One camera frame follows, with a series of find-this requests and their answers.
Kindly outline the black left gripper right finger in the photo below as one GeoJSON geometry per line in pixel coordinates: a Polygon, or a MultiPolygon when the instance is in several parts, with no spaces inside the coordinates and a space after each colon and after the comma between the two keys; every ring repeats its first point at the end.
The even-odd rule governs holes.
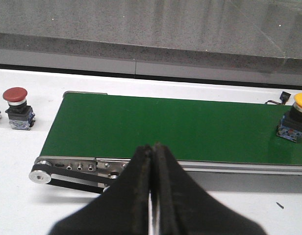
{"type": "Polygon", "coordinates": [[[157,235],[264,235],[256,222],[226,207],[182,169],[167,146],[153,147],[151,194],[157,235]]]}

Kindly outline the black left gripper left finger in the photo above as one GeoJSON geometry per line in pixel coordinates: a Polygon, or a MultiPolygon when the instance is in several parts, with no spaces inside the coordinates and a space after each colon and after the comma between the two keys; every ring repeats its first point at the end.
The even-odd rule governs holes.
{"type": "Polygon", "coordinates": [[[139,146],[119,178],[84,208],[57,222],[51,235],[147,235],[152,148],[139,146]]]}

